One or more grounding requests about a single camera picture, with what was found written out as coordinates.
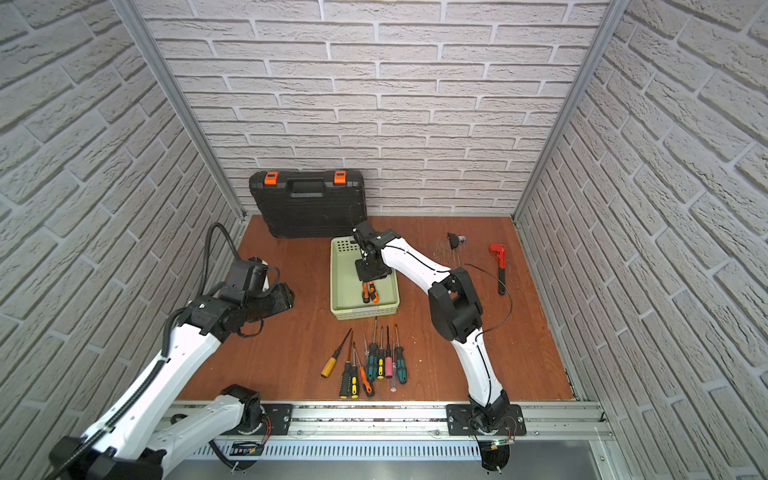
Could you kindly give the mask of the clear handled screwdriver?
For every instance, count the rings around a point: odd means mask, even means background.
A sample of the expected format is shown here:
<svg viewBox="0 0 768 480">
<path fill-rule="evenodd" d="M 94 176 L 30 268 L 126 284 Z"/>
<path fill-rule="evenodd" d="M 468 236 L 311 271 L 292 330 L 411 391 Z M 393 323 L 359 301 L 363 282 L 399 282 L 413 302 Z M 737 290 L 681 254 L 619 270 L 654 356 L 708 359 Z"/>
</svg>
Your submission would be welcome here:
<svg viewBox="0 0 768 480">
<path fill-rule="evenodd" d="M 390 375 L 390 391 L 396 392 L 397 391 L 397 380 L 396 380 L 396 366 L 395 366 L 395 359 L 394 359 L 394 353 L 395 349 L 393 347 L 392 354 L 390 355 L 390 367 L 391 367 L 391 375 Z"/>
</svg>

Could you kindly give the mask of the black plastic tool case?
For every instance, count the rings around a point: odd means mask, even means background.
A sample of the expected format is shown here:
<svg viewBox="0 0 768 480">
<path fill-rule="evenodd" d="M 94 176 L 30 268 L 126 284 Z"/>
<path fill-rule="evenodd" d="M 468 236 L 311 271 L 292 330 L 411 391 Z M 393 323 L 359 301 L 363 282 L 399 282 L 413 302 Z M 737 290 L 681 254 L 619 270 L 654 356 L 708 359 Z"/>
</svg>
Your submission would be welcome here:
<svg viewBox="0 0 768 480">
<path fill-rule="evenodd" d="M 358 170 L 258 171 L 249 191 L 272 236 L 348 236 L 367 219 L 365 180 Z"/>
</svg>

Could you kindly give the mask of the black yellow striped screwdriver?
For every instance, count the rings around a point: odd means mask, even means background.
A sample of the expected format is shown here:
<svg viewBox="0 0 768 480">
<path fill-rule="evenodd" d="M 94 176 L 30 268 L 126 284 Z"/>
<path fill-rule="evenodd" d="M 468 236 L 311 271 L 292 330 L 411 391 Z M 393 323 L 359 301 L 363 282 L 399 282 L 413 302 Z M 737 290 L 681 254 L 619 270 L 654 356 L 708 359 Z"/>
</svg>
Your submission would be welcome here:
<svg viewBox="0 0 768 480">
<path fill-rule="evenodd" d="M 347 359 L 345 362 L 344 371 L 342 373 L 342 379 L 340 384 L 339 397 L 341 399 L 348 399 L 352 393 L 352 374 L 353 374 L 353 367 L 351 364 L 352 355 L 353 355 L 352 344 L 349 344 Z"/>
</svg>

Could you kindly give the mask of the orange slim screwdriver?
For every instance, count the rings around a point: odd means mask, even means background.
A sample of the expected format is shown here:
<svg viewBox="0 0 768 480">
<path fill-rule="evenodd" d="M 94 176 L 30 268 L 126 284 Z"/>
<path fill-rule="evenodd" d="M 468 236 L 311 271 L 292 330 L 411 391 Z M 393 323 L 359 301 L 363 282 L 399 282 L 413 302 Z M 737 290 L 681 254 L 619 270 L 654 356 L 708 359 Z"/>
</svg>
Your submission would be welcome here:
<svg viewBox="0 0 768 480">
<path fill-rule="evenodd" d="M 359 377 L 359 381 L 362 384 L 363 391 L 365 392 L 365 395 L 368 398 L 372 398 L 374 396 L 373 387 L 372 387 L 371 383 L 369 382 L 369 380 L 367 378 L 365 368 L 363 366 L 362 360 L 359 358 L 357 350 L 353 349 L 353 351 L 354 351 L 355 360 L 356 360 L 357 365 L 358 365 L 358 377 Z"/>
</svg>

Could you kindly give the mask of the yellow handled screwdriver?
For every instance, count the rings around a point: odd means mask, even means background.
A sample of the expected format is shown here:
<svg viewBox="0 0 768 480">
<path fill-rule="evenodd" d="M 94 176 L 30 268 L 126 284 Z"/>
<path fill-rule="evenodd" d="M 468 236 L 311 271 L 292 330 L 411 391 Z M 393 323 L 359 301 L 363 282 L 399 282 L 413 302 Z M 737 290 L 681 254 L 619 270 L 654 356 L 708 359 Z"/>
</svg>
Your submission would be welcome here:
<svg viewBox="0 0 768 480">
<path fill-rule="evenodd" d="M 339 344 L 339 346 L 335 349 L 333 354 L 328 358 L 327 362 L 325 363 L 325 365 L 324 365 L 324 367 L 323 367 L 323 369 L 321 371 L 321 377 L 322 378 L 329 378 L 330 377 L 331 373 L 333 372 L 333 370 L 334 370 L 334 368 L 335 368 L 335 366 L 336 366 L 336 364 L 338 362 L 338 358 L 339 358 L 339 356 L 341 354 L 341 351 L 342 351 L 342 349 L 343 349 L 347 339 L 351 336 L 352 332 L 353 332 L 353 329 L 350 328 L 348 330 L 348 332 L 346 333 L 345 337 L 343 338 L 343 340 L 341 341 L 341 343 Z"/>
</svg>

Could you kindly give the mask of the black yellow small screwdriver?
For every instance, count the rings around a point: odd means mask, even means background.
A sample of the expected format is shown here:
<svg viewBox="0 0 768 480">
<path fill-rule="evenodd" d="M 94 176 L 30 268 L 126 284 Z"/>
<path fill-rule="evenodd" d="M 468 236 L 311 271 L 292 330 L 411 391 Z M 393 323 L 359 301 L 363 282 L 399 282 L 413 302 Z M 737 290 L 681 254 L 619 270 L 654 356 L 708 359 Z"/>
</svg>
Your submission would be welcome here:
<svg viewBox="0 0 768 480">
<path fill-rule="evenodd" d="M 350 397 L 352 399 L 359 398 L 359 380 L 358 380 L 358 365 L 357 365 L 357 353 L 355 343 L 352 343 L 352 362 L 351 362 L 351 384 L 350 384 Z"/>
</svg>

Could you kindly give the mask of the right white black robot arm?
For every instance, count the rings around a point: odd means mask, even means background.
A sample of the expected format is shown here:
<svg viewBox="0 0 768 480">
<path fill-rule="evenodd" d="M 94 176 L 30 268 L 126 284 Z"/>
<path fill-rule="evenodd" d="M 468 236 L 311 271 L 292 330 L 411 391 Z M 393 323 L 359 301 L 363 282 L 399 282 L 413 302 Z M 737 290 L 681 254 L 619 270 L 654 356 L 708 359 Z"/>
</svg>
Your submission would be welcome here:
<svg viewBox="0 0 768 480">
<path fill-rule="evenodd" d="M 427 295 L 432 324 L 451 342 L 465 373 L 472 405 L 470 424 L 483 434 L 500 429 L 510 401 L 489 359 L 483 307 L 469 273 L 429 259 L 398 233 L 379 232 L 367 221 L 357 224 L 352 233 L 361 254 L 355 264 L 360 280 L 382 279 L 395 270 Z"/>
</svg>

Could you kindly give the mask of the orange black curved screwdriver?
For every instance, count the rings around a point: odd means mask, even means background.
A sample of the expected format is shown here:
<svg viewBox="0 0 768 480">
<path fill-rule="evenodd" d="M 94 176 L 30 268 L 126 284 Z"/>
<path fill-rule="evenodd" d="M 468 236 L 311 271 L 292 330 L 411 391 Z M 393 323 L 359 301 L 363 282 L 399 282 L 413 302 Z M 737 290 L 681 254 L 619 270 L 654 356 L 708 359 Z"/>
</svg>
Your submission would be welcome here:
<svg viewBox="0 0 768 480">
<path fill-rule="evenodd" d="M 376 290 L 374 282 L 368 283 L 368 298 L 374 304 L 377 304 L 379 302 L 379 294 L 378 294 L 378 291 Z"/>
</svg>

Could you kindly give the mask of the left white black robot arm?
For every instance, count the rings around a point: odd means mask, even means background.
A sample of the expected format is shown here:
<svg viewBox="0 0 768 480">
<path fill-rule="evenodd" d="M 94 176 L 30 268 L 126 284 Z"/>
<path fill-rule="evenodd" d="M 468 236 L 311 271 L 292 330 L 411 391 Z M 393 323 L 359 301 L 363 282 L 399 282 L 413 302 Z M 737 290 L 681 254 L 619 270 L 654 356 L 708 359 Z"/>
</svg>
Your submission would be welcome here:
<svg viewBox="0 0 768 480">
<path fill-rule="evenodd" d="M 290 310 L 295 294 L 269 277 L 263 260 L 236 256 L 226 278 L 207 286 L 202 262 L 196 297 L 165 321 L 159 353 L 116 403 L 79 437 L 49 454 L 51 479 L 162 479 L 187 456 L 230 431 L 270 437 L 273 422 L 258 392 L 226 387 L 202 410 L 157 428 L 194 373 L 247 323 Z"/>
</svg>

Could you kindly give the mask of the black yellow dotted screwdriver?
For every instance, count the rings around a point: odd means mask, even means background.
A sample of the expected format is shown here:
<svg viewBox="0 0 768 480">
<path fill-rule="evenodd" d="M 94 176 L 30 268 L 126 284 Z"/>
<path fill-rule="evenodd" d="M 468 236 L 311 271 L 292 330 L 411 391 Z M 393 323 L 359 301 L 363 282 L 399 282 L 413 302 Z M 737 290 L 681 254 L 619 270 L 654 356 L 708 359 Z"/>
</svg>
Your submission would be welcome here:
<svg viewBox="0 0 768 480">
<path fill-rule="evenodd" d="M 376 353 L 377 359 L 377 378 L 383 380 L 385 378 L 385 350 L 383 346 L 383 334 L 384 328 L 380 328 L 378 348 Z"/>
</svg>

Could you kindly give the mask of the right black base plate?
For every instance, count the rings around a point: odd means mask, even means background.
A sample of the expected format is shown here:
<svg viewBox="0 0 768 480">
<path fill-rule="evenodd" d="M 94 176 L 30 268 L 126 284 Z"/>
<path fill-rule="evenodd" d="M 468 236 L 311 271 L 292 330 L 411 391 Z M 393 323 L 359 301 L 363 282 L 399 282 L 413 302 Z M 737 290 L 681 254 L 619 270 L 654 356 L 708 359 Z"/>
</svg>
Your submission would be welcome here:
<svg viewBox="0 0 768 480">
<path fill-rule="evenodd" d="M 493 426 L 481 425 L 481 413 L 470 404 L 453 403 L 445 407 L 450 436 L 525 436 L 526 422 L 518 404 L 508 404 Z"/>
</svg>

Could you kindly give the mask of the red pipe wrench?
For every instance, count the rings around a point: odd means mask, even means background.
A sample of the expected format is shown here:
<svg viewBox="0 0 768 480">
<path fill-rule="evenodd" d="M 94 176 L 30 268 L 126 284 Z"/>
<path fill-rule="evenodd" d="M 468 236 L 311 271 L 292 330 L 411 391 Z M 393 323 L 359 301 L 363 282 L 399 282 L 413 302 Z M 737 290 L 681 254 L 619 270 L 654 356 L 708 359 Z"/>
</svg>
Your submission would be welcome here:
<svg viewBox="0 0 768 480">
<path fill-rule="evenodd" d="M 489 245 L 489 251 L 495 256 L 497 260 L 497 282 L 498 282 L 498 294 L 505 295 L 507 293 L 506 287 L 506 246 L 501 243 L 491 243 Z"/>
</svg>

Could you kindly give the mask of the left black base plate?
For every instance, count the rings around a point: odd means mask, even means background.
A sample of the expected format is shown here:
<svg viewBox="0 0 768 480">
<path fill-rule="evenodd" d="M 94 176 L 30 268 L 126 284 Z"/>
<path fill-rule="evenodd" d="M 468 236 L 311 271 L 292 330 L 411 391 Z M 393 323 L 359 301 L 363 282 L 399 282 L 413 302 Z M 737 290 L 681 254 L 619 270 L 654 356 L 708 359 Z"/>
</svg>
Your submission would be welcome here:
<svg viewBox="0 0 768 480">
<path fill-rule="evenodd" d="M 264 437 L 267 432 L 271 436 L 286 436 L 291 424 L 293 405 L 290 403 L 261 403 L 258 411 L 257 423 L 248 419 L 235 428 L 226 432 L 226 435 L 244 435 Z"/>
</svg>

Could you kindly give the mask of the green black large screwdriver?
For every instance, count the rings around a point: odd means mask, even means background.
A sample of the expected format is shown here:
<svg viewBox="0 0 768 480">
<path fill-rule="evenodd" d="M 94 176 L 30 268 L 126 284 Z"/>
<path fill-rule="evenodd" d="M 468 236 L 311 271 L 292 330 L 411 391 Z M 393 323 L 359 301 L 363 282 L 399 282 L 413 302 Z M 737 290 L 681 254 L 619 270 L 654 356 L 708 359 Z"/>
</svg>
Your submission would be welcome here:
<svg viewBox="0 0 768 480">
<path fill-rule="evenodd" d="M 373 383 L 378 374 L 378 345 L 376 343 L 376 333 L 377 333 L 377 321 L 378 318 L 374 318 L 374 324 L 373 324 L 373 335 L 372 340 L 368 345 L 367 350 L 367 367 L 366 367 L 366 374 L 367 379 L 370 383 Z"/>
</svg>

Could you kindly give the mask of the small black metal part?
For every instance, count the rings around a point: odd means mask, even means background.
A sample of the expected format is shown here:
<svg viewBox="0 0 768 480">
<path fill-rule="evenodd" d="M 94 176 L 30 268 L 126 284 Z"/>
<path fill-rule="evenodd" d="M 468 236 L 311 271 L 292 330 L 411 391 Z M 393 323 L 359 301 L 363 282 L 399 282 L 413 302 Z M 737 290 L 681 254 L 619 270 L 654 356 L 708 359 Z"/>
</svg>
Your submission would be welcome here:
<svg viewBox="0 0 768 480">
<path fill-rule="evenodd" d="M 458 235 L 455 233 L 449 232 L 447 234 L 447 238 L 449 241 L 449 246 L 452 250 L 458 249 L 461 245 L 465 244 L 467 239 L 463 235 Z"/>
</svg>

